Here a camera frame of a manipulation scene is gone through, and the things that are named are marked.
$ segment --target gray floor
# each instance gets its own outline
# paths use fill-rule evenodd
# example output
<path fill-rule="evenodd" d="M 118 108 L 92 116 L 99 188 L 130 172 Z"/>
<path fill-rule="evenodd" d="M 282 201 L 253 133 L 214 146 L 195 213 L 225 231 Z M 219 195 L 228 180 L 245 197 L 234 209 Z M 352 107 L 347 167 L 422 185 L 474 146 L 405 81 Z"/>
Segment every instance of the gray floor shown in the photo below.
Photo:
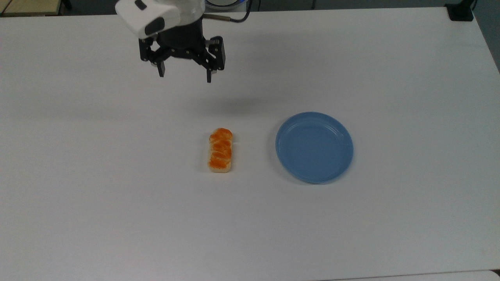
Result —
<path fill-rule="evenodd" d="M 253 11 L 311 10 L 313 0 L 253 0 Z M 117 0 L 71 0 L 73 9 L 65 15 L 115 14 Z M 460 0 L 316 0 L 316 10 L 443 7 Z M 478 0 L 474 10 L 477 22 L 500 71 L 500 0 Z"/>

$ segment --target table surface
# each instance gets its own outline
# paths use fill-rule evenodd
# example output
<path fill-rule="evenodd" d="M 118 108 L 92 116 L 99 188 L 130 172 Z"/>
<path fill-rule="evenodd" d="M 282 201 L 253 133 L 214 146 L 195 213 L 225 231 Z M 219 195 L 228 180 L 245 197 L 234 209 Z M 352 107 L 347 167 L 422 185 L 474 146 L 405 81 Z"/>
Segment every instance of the table surface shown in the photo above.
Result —
<path fill-rule="evenodd" d="M 500 75 L 444 8 L 204 21 L 226 69 L 139 59 L 117 16 L 0 18 L 4 280 L 327 280 L 500 268 Z M 290 116 L 349 130 L 338 180 L 289 175 Z M 208 136 L 234 133 L 232 170 Z"/>

